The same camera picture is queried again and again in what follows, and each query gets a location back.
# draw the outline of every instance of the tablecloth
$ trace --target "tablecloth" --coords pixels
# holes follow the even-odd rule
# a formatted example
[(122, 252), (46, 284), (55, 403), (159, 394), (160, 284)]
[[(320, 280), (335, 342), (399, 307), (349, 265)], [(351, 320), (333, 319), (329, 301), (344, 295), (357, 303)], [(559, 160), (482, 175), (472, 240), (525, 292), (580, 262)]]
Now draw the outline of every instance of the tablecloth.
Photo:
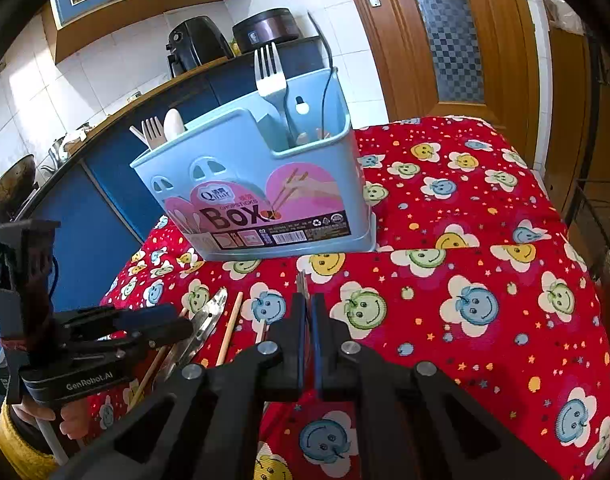
[[(586, 265), (527, 165), (477, 119), (428, 117), (355, 135), (375, 252), (204, 262), (163, 216), (102, 304), (196, 308), (225, 286), (228, 311), (242, 291), (230, 361), (254, 344), (260, 318), (289, 315), (279, 298), (304, 270), (354, 339), (397, 364), (436, 363), (562, 478), (587, 478), (610, 445), (610, 348)], [(259, 298), (266, 308), (254, 308)], [(196, 362), (214, 365), (228, 318)], [(147, 365), (131, 384), (90, 398), (91, 437), (126, 412)], [(352, 405), (308, 390), (267, 411), (254, 478), (356, 479), (359, 460)]]

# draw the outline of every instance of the yellow fuzzy sleeve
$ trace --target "yellow fuzzy sleeve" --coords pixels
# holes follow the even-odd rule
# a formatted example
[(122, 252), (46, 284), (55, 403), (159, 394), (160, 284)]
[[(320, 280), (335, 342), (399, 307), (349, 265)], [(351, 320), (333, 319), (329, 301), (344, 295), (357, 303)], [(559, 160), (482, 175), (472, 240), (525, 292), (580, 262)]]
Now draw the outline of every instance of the yellow fuzzy sleeve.
[(47, 480), (58, 467), (54, 457), (29, 446), (16, 432), (5, 402), (0, 410), (0, 451), (22, 480)]

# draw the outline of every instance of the screw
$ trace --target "screw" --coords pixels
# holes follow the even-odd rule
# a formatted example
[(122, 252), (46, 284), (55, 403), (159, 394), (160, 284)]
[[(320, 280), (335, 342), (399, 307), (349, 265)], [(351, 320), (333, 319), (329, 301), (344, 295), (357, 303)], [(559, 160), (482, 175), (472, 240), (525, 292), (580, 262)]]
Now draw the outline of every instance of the screw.
[(278, 350), (278, 345), (274, 341), (263, 341), (256, 348), (262, 355), (271, 355)]
[(341, 350), (347, 355), (357, 354), (360, 352), (360, 343), (355, 341), (345, 341), (341, 344)]
[(422, 361), (416, 365), (416, 371), (425, 377), (431, 377), (437, 372), (436, 365), (429, 361)]
[(185, 379), (198, 379), (202, 375), (202, 367), (200, 365), (191, 363), (183, 368), (181, 373)]

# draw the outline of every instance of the metal fork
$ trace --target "metal fork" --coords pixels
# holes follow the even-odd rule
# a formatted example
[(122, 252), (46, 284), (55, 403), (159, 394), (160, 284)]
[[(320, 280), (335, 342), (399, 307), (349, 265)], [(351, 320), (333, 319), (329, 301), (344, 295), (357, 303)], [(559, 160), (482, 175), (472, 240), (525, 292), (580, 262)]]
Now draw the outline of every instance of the metal fork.
[(272, 41), (272, 53), (274, 54), (274, 64), (270, 55), (270, 46), (265, 45), (254, 51), (254, 73), (256, 75), (256, 88), (258, 95), (273, 105), (280, 119), (287, 129), (287, 144), (290, 148), (296, 146), (296, 142), (291, 135), (290, 124), (285, 112), (285, 94), (287, 93), (287, 80), (282, 72), (278, 49)]
[(152, 117), (141, 121), (141, 126), (147, 145), (151, 151), (155, 150), (158, 146), (165, 144), (167, 139), (163, 130), (163, 125), (158, 120), (158, 117)]

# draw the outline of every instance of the door frame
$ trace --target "door frame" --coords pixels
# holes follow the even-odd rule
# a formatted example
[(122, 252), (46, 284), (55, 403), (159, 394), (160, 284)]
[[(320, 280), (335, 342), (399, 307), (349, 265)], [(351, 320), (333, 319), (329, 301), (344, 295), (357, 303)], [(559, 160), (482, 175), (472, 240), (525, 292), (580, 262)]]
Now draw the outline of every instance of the door frame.
[[(358, 15), (370, 42), (389, 119), (391, 121), (407, 119), (406, 115), (409, 115), (409, 113), (405, 114), (404, 110), (414, 110), (415, 116), (444, 115), (447, 113), (474, 117), (480, 116), (498, 126), (498, 118), (484, 104), (444, 102), (436, 104), (432, 100), (432, 95), (427, 89), (436, 89), (433, 63), (418, 62), (419, 58), (424, 59), (426, 56), (430, 56), (427, 32), (422, 15), (418, 9), (418, 4), (416, 0), (390, 1), (394, 20), (387, 23), (387, 27), (391, 28), (388, 38), (392, 39), (392, 43), (383, 44), (376, 33), (376, 24), (372, 18), (371, 7), (367, 0), (354, 0)], [(489, 1), (495, 3), (493, 8), (488, 4)], [(479, 34), (478, 38), (485, 71), (502, 70), (501, 56), (503, 59), (505, 56), (511, 59), (516, 49), (524, 49), (528, 66), (528, 73), (526, 74), (528, 88), (527, 131), (524, 145), (516, 146), (516, 148), (524, 154), (525, 162), (531, 167), (536, 152), (538, 122), (540, 119), (540, 81), (536, 37), (528, 1), (469, 0), (469, 2), (477, 30), (482, 30), (482, 27), (486, 29), (485, 34)], [(516, 8), (520, 23), (515, 23), (515, 20), (508, 20), (506, 18), (507, 12)], [(484, 25), (479, 22), (481, 16), (485, 17)], [(518, 30), (522, 31), (518, 35), (522, 36), (524, 43), (513, 46), (513, 53), (500, 52), (498, 41), (496, 41), (495, 46), (494, 40), (498, 37), (498, 34), (506, 31), (509, 27), (517, 27), (514, 33), (518, 33)], [(388, 59), (391, 60), (392, 67), (389, 67)], [(411, 70), (408, 70), (410, 66), (415, 67), (413, 73)], [(485, 94), (488, 96), (499, 94), (498, 80), (494, 81), (493, 78), (485, 79)], [(496, 109), (503, 105), (506, 108), (510, 108), (512, 103), (510, 100), (505, 99), (504, 104), (498, 104)]]

